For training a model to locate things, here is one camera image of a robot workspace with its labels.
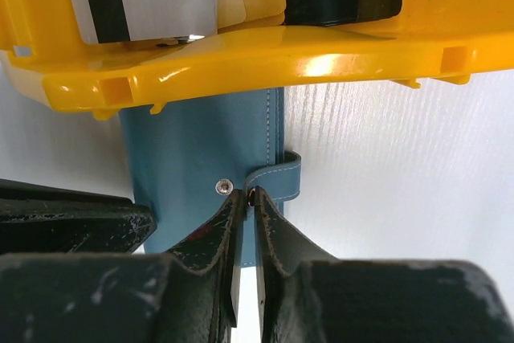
rectangular slot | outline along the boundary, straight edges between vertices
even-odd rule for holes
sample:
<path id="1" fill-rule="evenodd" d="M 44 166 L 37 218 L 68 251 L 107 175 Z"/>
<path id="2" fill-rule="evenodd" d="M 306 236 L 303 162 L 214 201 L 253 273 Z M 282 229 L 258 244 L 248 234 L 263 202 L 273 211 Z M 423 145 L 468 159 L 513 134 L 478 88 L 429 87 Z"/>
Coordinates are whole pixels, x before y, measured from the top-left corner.
<path id="1" fill-rule="evenodd" d="M 443 50 L 441 73 L 464 71 L 467 61 L 467 47 L 447 47 Z"/>
<path id="2" fill-rule="evenodd" d="M 13 46 L 14 54 L 19 58 L 26 58 L 32 56 L 32 49 L 30 46 Z"/>
<path id="3" fill-rule="evenodd" d="M 100 90 L 107 105 L 131 104 L 133 102 L 132 90 L 127 78 L 112 78 L 100 80 Z"/>

white background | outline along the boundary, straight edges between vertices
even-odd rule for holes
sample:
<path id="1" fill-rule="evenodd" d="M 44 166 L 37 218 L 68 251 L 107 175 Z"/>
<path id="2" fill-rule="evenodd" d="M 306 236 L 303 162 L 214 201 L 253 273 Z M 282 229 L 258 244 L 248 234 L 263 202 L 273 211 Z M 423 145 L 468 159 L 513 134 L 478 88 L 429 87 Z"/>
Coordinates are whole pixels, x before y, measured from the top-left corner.
<path id="1" fill-rule="evenodd" d="M 341 258 L 468 259 L 514 310 L 514 71 L 288 89 L 287 144 L 304 159 L 287 217 Z M 131 197 L 119 123 L 60 115 L 0 72 L 0 178 Z M 257 342 L 255 270 L 234 341 Z"/>

blue leather wallet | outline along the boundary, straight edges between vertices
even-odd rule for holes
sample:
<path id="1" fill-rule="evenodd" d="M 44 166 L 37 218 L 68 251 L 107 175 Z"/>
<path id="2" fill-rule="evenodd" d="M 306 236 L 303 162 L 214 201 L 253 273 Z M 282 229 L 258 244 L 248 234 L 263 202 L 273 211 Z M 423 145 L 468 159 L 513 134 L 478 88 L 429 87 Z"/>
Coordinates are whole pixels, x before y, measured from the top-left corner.
<path id="1" fill-rule="evenodd" d="M 120 118 L 134 198 L 157 217 L 148 253 L 207 221 L 226 198 L 215 189 L 222 179 L 237 189 L 262 186 L 281 210 L 300 193 L 300 156 L 284 151 L 282 88 L 173 102 L 157 115 L 148 106 L 129 108 Z M 253 218 L 243 240 L 243 267 L 255 265 Z"/>

white stitching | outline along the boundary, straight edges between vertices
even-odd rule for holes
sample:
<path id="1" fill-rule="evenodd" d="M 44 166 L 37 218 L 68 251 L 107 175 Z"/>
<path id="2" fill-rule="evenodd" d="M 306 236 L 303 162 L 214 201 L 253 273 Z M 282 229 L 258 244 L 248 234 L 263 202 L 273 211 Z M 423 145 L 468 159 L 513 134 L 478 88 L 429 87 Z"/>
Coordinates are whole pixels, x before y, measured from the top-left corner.
<path id="1" fill-rule="evenodd" d="M 272 198 L 271 200 L 273 200 L 273 201 L 284 200 L 285 198 L 295 197 L 298 194 L 300 194 L 299 190 L 297 190 L 296 193 L 294 193 L 294 194 L 290 194 L 288 196 L 283 196 L 283 197 Z"/>
<path id="2" fill-rule="evenodd" d="M 293 170 L 293 169 L 296 169 L 296 168 L 300 168 L 301 167 L 301 164 L 298 164 L 297 166 L 293 166 L 291 168 L 284 168 L 284 169 L 277 169 L 277 170 L 270 170 L 268 172 L 264 172 L 264 173 L 261 173 L 261 174 L 257 174 L 255 177 L 253 177 L 248 183 L 247 183 L 247 186 L 250 186 L 250 184 L 255 181 L 257 178 L 259 177 L 262 177 L 263 175 L 265 174 L 269 174 L 269 173 L 277 173 L 277 172 L 284 172 L 285 170 Z"/>
<path id="3" fill-rule="evenodd" d="M 276 102 L 275 102 L 275 120 L 276 120 L 276 144 L 275 144 L 275 148 L 278 149 L 280 151 L 280 155 L 282 156 L 283 153 L 284 153 L 284 149 L 279 149 L 280 147 L 280 122 L 278 121 L 280 119 L 280 106 L 282 105 L 281 103 L 281 100 L 280 100 L 280 90 L 279 88 L 276 88 Z"/>
<path id="4" fill-rule="evenodd" d="M 266 138 L 267 138 L 267 149 L 266 149 L 266 165 L 270 165 L 270 89 L 267 90 L 267 101 L 266 101 Z"/>

yellow plastic tray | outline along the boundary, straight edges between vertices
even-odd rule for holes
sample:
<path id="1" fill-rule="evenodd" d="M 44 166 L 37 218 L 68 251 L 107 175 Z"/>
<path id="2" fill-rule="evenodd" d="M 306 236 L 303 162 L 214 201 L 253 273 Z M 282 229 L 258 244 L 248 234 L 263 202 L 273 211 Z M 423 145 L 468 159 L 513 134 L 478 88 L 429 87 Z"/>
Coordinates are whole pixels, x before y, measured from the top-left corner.
<path id="1" fill-rule="evenodd" d="M 394 18 L 340 27 L 266 27 L 183 47 L 88 46 L 70 0 L 0 0 L 4 69 L 25 95 L 60 112 L 120 108 L 257 88 L 419 77 L 464 84 L 514 67 L 514 0 L 403 0 Z M 14 47 L 31 50 L 18 57 Z"/>

